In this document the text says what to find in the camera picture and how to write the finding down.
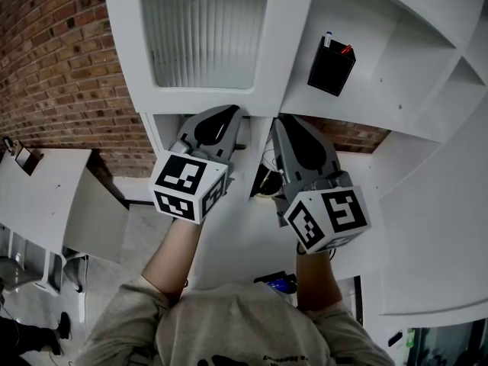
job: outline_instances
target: brick wall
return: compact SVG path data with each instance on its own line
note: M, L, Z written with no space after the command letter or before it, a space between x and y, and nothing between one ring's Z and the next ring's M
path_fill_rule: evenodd
M2 136L96 149L96 175L150 175L156 157L130 101L105 0L0 0Z
M353 124L343 120L301 117L324 133L336 150L343 152L372 153L390 133L390 130L380 127Z

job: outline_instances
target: person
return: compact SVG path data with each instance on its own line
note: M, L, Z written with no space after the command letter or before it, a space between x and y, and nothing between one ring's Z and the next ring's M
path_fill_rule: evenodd
M142 276L102 313L77 366L394 364L342 302L328 253L297 255L297 308L263 283L181 297L201 227L172 223Z
M26 326L13 319L0 317L0 356L5 364L20 364L19 355L29 351L48 351L61 355L60 339L68 339L71 322L68 313L61 313L56 329Z

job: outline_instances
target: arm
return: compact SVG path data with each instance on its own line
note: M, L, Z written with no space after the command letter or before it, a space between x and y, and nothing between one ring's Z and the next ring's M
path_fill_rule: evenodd
M175 220L143 275L120 286L97 321L77 366L148 364L162 316L178 302L202 225Z
M341 302L327 252L297 256L297 298L298 308L311 318L337 364L394 366Z

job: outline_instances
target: black shoe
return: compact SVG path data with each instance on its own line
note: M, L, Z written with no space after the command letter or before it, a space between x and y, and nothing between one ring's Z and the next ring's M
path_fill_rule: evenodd
M71 332L71 321L69 320L68 313L61 313L61 321L59 321L58 329L59 337L61 339L69 339L69 333Z

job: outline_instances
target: small box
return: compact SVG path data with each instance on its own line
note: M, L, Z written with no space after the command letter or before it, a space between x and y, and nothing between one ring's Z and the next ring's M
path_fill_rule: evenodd
M353 49L345 55L341 54L346 45L335 40L330 40L329 47L325 47L324 40L325 37L320 40L308 85L339 96L356 62L356 56Z
M361 188L302 191L284 219L307 253L344 246L371 228Z
M162 151L149 182L160 213L201 223L225 194L227 165Z

